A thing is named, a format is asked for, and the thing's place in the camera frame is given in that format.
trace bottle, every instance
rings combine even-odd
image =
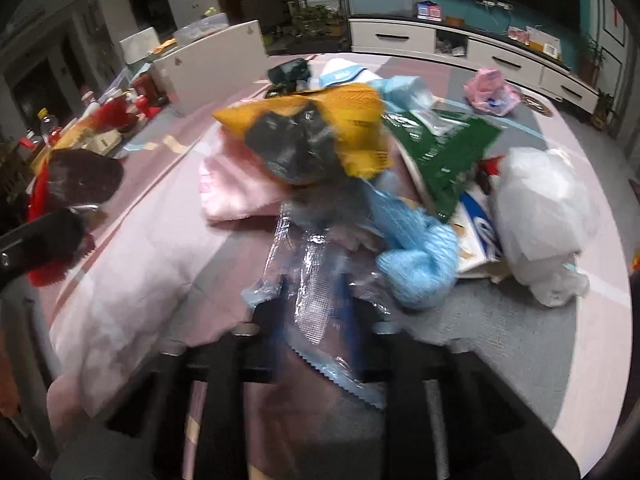
[[[53,146],[60,138],[58,119],[54,115],[49,115],[46,108],[38,112],[38,118],[40,119],[40,134],[42,138],[49,146]]]

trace floor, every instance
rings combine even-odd
[[[613,139],[569,114],[562,116],[600,179],[618,225],[625,260],[630,265],[640,249],[640,203],[628,182],[636,176]]]

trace pink plastic bag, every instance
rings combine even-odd
[[[504,81],[502,72],[481,68],[465,83],[466,98],[472,106],[483,112],[504,116],[520,102],[520,96]]]
[[[200,199],[209,222],[277,215],[289,195],[241,140],[222,128],[220,144],[200,164]]]

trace drawer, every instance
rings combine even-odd
[[[571,101],[590,114],[593,114],[593,111],[596,109],[598,95],[593,90],[585,88],[580,83],[569,79],[555,70],[550,68],[544,69],[540,86],[558,97]]]
[[[478,68],[499,68],[504,78],[510,81],[523,85],[540,84],[543,66],[509,50],[469,40],[466,59]]]
[[[412,54],[433,54],[436,31],[433,28],[401,23],[351,22],[353,46],[397,50]]]

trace drawer handle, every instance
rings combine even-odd
[[[515,63],[512,63],[511,61],[507,61],[506,59],[500,59],[499,57],[495,57],[495,56],[491,56],[491,58],[496,62],[496,63],[502,63],[504,65],[510,66],[516,70],[520,70],[522,67],[520,65],[517,65]]]
[[[564,85],[560,85],[560,88],[562,90],[564,90],[565,92],[567,92],[568,94],[571,94],[572,96],[574,96],[577,99],[582,99],[582,96],[580,94],[578,94],[578,92],[574,92],[573,90],[571,90],[570,88],[567,88]]]
[[[398,40],[398,41],[407,41],[409,39],[408,36],[396,36],[395,34],[376,34],[381,40]]]

